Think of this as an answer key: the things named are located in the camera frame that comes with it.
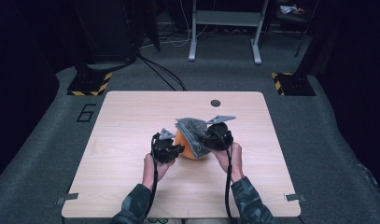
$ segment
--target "light wood tabletop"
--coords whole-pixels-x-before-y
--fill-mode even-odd
[[[219,100],[220,106],[211,105]],[[255,91],[111,91],[106,95],[69,193],[63,217],[113,217],[134,186],[142,181],[143,159],[151,138],[165,128],[176,133],[176,120],[226,121],[243,148],[244,174],[276,217],[297,217],[294,194],[265,99]],[[227,217],[224,203],[226,174],[212,154],[201,160],[183,156],[158,183],[148,217]],[[239,217],[230,192],[233,217]]]

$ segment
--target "person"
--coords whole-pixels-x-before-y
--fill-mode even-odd
[[[245,176],[242,169],[242,147],[233,142],[229,147],[232,155],[232,194],[240,215],[240,223],[274,223],[271,211],[262,203],[260,195],[255,190],[250,180]],[[210,149],[217,158],[219,165],[225,173],[228,171],[228,156],[226,151]],[[157,164],[158,181],[163,179],[168,169],[176,160]],[[143,180],[122,202],[121,210],[111,218],[109,224],[144,223],[145,213],[154,184],[154,163],[148,153],[144,158]]]

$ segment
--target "forearm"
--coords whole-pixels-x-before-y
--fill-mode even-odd
[[[274,223],[274,216],[247,177],[234,182],[231,188],[241,223]]]
[[[109,224],[144,223],[151,191],[144,185],[138,184],[122,202],[121,210]]]

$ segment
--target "yellow and black hazard tape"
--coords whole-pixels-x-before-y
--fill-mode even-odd
[[[276,87],[277,93],[284,96],[282,85],[280,84],[278,75],[292,76],[292,73],[272,73],[272,78],[274,79],[274,86]]]
[[[99,88],[98,91],[68,91],[67,95],[76,95],[76,96],[86,96],[86,95],[102,95],[103,92],[105,92],[105,89],[107,88],[108,81],[111,79],[112,73],[109,73],[106,75],[102,86]]]

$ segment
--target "camouflage sleeve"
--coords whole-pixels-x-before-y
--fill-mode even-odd
[[[109,224],[144,223],[151,191],[138,184],[122,202],[121,210],[112,217]]]
[[[240,214],[240,223],[275,223],[271,211],[262,203],[259,193],[245,176],[231,185]]]

